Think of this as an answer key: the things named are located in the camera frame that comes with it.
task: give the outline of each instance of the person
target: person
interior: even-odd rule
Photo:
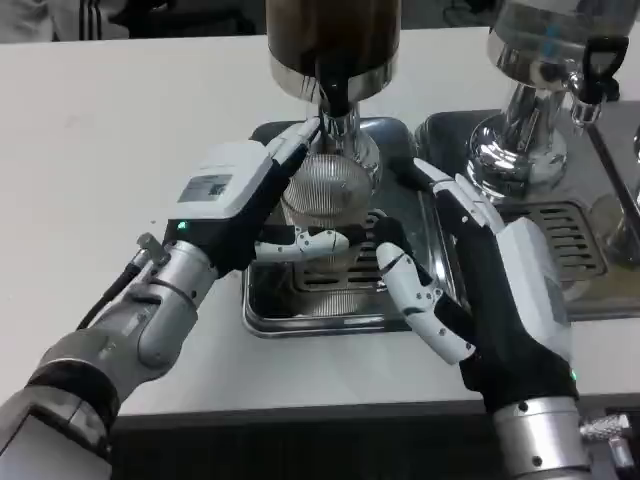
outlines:
[[[0,0],[0,43],[128,38],[127,0]]]

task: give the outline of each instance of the white table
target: white table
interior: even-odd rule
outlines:
[[[362,114],[414,130],[435,112],[500,107],[509,82],[489,63],[486,37],[486,28],[403,32],[398,75]],[[76,326],[137,236],[162,235],[164,208],[208,146],[311,107],[272,81],[265,37],[3,46],[0,65],[2,400]],[[640,99],[639,79],[636,29],[619,74],[624,99]],[[123,415],[435,411],[479,399],[411,333],[259,339],[242,325],[240,297],[239,275],[216,284],[176,367],[137,390]],[[575,325],[587,400],[640,398],[638,340],[640,320]]]

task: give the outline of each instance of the robotic arm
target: robotic arm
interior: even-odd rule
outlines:
[[[411,255],[401,226],[376,225],[383,278],[409,325],[479,392],[513,477],[590,478],[570,367],[570,327],[546,240],[521,218],[505,226],[461,176],[422,160],[411,175],[432,191],[455,237],[471,315]]]
[[[107,436],[121,403],[173,367],[216,280],[254,260],[313,258],[365,240],[360,226],[265,227],[319,128],[315,118],[267,147],[246,141],[209,153],[170,216],[164,247],[141,236],[140,251],[78,329],[0,407],[0,478],[108,479]]]

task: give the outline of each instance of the metal grate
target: metal grate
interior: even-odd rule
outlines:
[[[307,270],[304,264],[296,264],[293,268],[295,288],[301,292],[386,289],[378,270],[372,232],[373,226],[382,216],[384,213],[379,210],[369,212],[365,223],[368,241],[362,244],[355,264],[347,272],[315,273]]]
[[[503,205],[506,222],[527,217],[544,232],[563,282],[588,280],[607,268],[580,207],[571,202]]]

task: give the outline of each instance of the metal tray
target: metal tray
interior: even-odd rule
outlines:
[[[446,112],[429,117],[416,132],[420,156],[449,175],[464,172],[472,130],[496,113]],[[639,102],[608,104],[599,120],[630,188],[636,187],[640,177],[633,152],[639,122]],[[587,135],[574,129],[566,111],[561,113],[558,129],[569,152],[562,180],[548,192],[510,200],[499,209],[507,220],[525,215],[542,228],[563,280],[571,320],[638,317],[640,270],[620,264],[606,248],[607,238],[622,218],[618,199]]]
[[[291,123],[263,125],[252,138],[266,144]],[[417,260],[455,294],[431,197],[400,186],[391,171],[394,163],[411,162],[417,155],[411,132],[392,118],[364,119],[361,128],[378,145],[383,165],[369,225],[382,213],[400,220]],[[280,212],[272,221],[282,221]],[[252,265],[244,275],[243,310],[247,328],[261,337],[409,329],[380,278],[373,244],[364,245],[356,265],[339,276],[314,275],[292,264]]]

